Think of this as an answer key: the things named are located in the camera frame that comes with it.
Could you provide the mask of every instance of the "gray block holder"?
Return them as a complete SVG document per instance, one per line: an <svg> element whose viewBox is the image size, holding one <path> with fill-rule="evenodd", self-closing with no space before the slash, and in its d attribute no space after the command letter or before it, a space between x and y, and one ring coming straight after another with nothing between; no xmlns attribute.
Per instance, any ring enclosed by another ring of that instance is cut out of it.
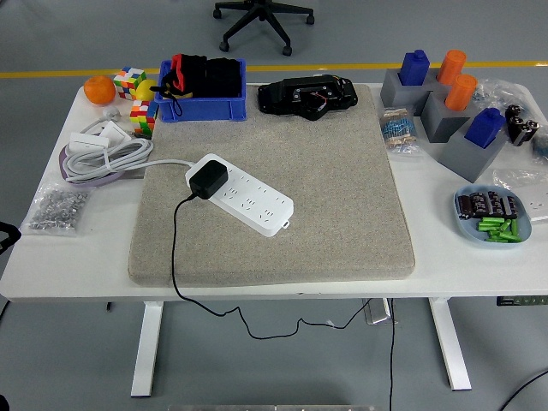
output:
<svg viewBox="0 0 548 411"><path fill-rule="evenodd" d="M438 159L440 164L469 182L475 182L481 176L508 140L506 133L499 131L489 146L486 148L477 146L464 137L472 120L469 120L451 136Z"/></svg>
<svg viewBox="0 0 548 411"><path fill-rule="evenodd" d="M446 143L456 130L480 110L473 101L463 111L453 111L445 106L446 92L431 92L420 120L431 143Z"/></svg>
<svg viewBox="0 0 548 411"><path fill-rule="evenodd" d="M400 69L387 69L380 90L384 107L413 106L414 116L420 116L431 92L449 92L450 86L436 80L438 72L439 68L429 69L422 86L402 86Z"/></svg>

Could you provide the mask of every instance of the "rubik's cube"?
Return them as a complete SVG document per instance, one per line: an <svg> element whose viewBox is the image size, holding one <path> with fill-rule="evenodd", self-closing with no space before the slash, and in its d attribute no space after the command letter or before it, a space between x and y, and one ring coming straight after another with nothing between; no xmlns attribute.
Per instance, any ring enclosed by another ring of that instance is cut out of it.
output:
<svg viewBox="0 0 548 411"><path fill-rule="evenodd" d="M129 113L129 120L134 126L135 133L152 135L156 116L158 115L158 103L155 101L135 100Z"/></svg>
<svg viewBox="0 0 548 411"><path fill-rule="evenodd" d="M133 67L124 67L114 78L116 92L121 98L135 100L135 90L144 79L146 79L145 71Z"/></svg>

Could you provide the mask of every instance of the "yellow floor line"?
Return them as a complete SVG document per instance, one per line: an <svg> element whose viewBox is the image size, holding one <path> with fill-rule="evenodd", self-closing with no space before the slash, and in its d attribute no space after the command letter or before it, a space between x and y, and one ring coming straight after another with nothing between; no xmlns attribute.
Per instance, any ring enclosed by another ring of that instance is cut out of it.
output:
<svg viewBox="0 0 548 411"><path fill-rule="evenodd" d="M277 71L333 71L333 70L386 70L398 69L401 63L335 63L335 64L280 64L264 66L247 66L247 72L277 72ZM432 63L438 68L441 63ZM515 62L467 62L465 68L534 68L548 67L548 60L530 60ZM158 68L144 68L148 74L158 74ZM91 77L93 75L116 75L119 68L92 70L53 70L53 71L14 71L0 72L0 79L37 79L48 77Z"/></svg>

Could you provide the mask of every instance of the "gray floor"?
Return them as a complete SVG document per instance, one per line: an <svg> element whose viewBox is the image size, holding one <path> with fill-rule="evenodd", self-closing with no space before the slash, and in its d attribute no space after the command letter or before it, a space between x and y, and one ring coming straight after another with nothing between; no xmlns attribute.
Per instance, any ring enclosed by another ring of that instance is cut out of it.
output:
<svg viewBox="0 0 548 411"><path fill-rule="evenodd" d="M468 61L548 60L548 3L470 4L421 0L294 0L315 10L316 24L280 21L293 56L265 23L230 41L247 65L398 63L448 49ZM156 68L173 54L226 57L223 32L241 15L212 16L213 1L134 0L0 3L0 74L37 70ZM547 67L467 69L529 88L548 113ZM249 73L271 82L308 72ZM354 82L380 82L383 70L338 71ZM19 224L39 183L77 89L86 77L0 79L0 220ZM0 257L3 271L9 253ZM0 307L5 299L0 296ZM346 320L361 301L242 302L254 332L292 331L295 321ZM236 302L216 302L218 309ZM548 368L546 307L496 307L494 298L450 301L473 389L447 383L432 315L424 299L395 301L395 410L494 410L520 384ZM388 409L391 328L359 316L345 331L302 328L295 337L257 342L237 317L217 319L187 303L164 309L151 398L129 397L143 305L11 304L0 323L0 393L13 410L165 410L171 404L354 404ZM544 410L548 378L506 408Z"/></svg>

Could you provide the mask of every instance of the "chair base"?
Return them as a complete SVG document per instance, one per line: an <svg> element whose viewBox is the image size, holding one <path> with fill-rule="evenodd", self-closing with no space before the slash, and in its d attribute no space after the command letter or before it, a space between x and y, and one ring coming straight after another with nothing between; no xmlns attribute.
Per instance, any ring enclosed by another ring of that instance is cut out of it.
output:
<svg viewBox="0 0 548 411"><path fill-rule="evenodd" d="M314 10L306 7L291 6L288 4L274 3L272 0L244 0L243 2L221 2L215 3L213 17L221 19L223 17L221 9L243 10L247 13L232 26L223 36L223 41L219 45L221 51L229 51L229 39L247 26L251 21L259 18L260 21L268 21L272 28L285 42L282 53L285 56L291 56L291 39L283 30L282 25L277 20L275 13L289 13L294 15L308 15L307 24L314 24Z"/></svg>

